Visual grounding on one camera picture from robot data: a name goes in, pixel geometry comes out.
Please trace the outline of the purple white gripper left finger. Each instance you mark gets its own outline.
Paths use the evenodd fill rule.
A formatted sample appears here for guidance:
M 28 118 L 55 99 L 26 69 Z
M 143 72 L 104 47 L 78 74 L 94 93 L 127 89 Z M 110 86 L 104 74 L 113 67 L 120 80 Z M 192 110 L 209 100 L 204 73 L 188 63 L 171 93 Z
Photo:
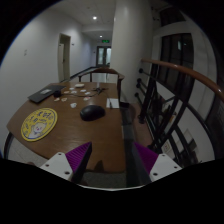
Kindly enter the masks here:
M 67 153 L 56 153 L 41 166 L 41 169 L 79 184 L 86 170 L 91 153 L 92 143 L 88 142 Z

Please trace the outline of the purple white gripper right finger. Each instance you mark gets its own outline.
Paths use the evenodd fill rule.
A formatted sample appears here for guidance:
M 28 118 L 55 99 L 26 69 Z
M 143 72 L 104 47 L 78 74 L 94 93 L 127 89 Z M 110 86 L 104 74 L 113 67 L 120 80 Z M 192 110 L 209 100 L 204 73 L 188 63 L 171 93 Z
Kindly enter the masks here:
M 181 167 L 167 154 L 157 154 L 147 147 L 135 143 L 140 161 L 152 182 L 173 174 Z

